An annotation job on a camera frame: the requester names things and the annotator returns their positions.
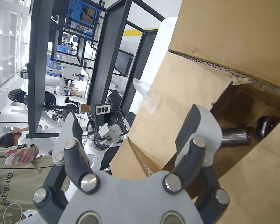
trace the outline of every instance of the metal screw cap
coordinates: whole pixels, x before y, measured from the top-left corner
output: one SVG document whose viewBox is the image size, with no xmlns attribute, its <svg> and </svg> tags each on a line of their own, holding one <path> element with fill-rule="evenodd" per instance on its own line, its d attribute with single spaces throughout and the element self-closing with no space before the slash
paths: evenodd
<svg viewBox="0 0 280 224">
<path fill-rule="evenodd" d="M 98 183 L 98 179 L 94 174 L 88 174 L 81 180 L 80 187 L 83 191 L 92 191 Z"/>
<path fill-rule="evenodd" d="M 220 204 L 226 205 L 229 203 L 229 196 L 223 189 L 218 189 L 216 191 L 216 199 Z"/>
<path fill-rule="evenodd" d="M 164 224 L 182 224 L 182 222 L 177 216 L 169 215 L 165 218 Z"/>
<path fill-rule="evenodd" d="M 47 196 L 47 191 L 45 188 L 39 188 L 33 195 L 33 201 L 36 203 L 41 203 L 45 200 Z"/>
<path fill-rule="evenodd" d="M 177 192 L 182 188 L 180 179 L 175 174 L 168 174 L 165 177 L 165 186 L 172 192 Z"/>
<path fill-rule="evenodd" d="M 63 151 L 58 152 L 53 158 L 53 162 L 55 162 L 55 163 L 60 163 L 63 160 L 64 160 L 64 152 Z"/>
<path fill-rule="evenodd" d="M 195 138 L 193 138 L 193 143 L 200 148 L 205 147 L 205 141 L 203 138 L 195 137 Z"/>
<path fill-rule="evenodd" d="M 96 212 L 89 211 L 84 213 L 77 224 L 102 224 L 99 215 Z"/>
<path fill-rule="evenodd" d="M 169 211 L 163 215 L 161 224 L 185 224 L 185 222 L 179 213 Z"/>
<path fill-rule="evenodd" d="M 70 139 L 70 140 L 68 140 L 68 141 L 65 143 L 64 148 L 65 148 L 66 150 L 70 150 L 70 149 L 74 148 L 74 146 L 76 145 L 76 143 L 77 143 L 76 140 Z"/>
</svg>

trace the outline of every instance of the stone island logo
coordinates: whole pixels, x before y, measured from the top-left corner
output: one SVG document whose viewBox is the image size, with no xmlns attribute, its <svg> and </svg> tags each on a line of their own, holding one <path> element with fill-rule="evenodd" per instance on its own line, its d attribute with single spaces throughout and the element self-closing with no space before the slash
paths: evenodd
<svg viewBox="0 0 280 224">
<path fill-rule="evenodd" d="M 9 206 L 9 200 L 8 200 L 8 192 L 10 191 L 10 181 L 13 178 L 12 173 L 7 174 L 6 181 L 4 182 L 3 188 L 0 187 L 0 200 L 2 200 L 5 207 Z"/>
</svg>

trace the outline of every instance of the beige hoodie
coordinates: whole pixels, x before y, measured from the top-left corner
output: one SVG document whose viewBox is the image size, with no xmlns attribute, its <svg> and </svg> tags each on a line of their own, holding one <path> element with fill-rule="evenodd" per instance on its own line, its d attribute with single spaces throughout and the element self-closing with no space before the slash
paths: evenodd
<svg viewBox="0 0 280 224">
<path fill-rule="evenodd" d="M 0 223 L 4 223 L 4 210 L 12 203 L 20 204 L 23 211 L 35 209 L 33 194 L 44 184 L 53 166 L 51 156 L 36 158 L 24 165 L 18 163 L 6 166 L 5 160 L 8 155 L 5 152 L 14 149 L 15 146 L 0 150 Z M 12 205 L 6 211 L 5 221 L 7 224 L 14 224 L 19 221 L 20 216 L 19 206 Z"/>
</svg>

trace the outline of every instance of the hand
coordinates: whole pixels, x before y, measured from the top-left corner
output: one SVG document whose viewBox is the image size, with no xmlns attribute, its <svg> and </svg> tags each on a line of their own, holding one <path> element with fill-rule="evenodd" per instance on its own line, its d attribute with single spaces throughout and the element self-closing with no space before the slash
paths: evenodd
<svg viewBox="0 0 280 224">
<path fill-rule="evenodd" d="M 34 158 L 34 152 L 35 148 L 31 146 L 27 146 L 23 149 L 15 149 L 15 150 L 10 150 L 6 152 L 5 154 L 10 155 L 12 153 L 15 153 L 14 156 L 12 157 L 11 160 L 11 165 L 14 164 L 15 159 L 20 156 L 21 158 L 19 159 L 20 164 L 26 164 L 31 161 L 31 159 Z"/>
<path fill-rule="evenodd" d="M 21 131 L 22 131 L 22 130 L 21 130 L 20 128 L 15 127 L 15 128 L 13 128 L 13 129 L 11 130 L 10 133 L 18 133 L 18 132 L 21 132 Z"/>
</svg>

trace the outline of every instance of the white controller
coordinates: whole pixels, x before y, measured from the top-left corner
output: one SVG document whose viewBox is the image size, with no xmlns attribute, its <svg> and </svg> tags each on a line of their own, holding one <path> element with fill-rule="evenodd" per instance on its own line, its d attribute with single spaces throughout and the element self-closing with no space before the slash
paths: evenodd
<svg viewBox="0 0 280 224">
<path fill-rule="evenodd" d="M 12 161 L 12 158 L 13 158 L 14 154 L 15 154 L 15 153 L 12 153 L 12 154 L 10 154 L 9 157 L 6 158 L 6 160 L 5 160 L 5 165 L 7 165 L 7 166 L 14 166 L 14 165 L 16 165 L 16 164 L 19 162 L 21 156 L 18 156 L 18 157 L 14 160 L 14 164 L 11 164 L 11 161 Z"/>
</svg>

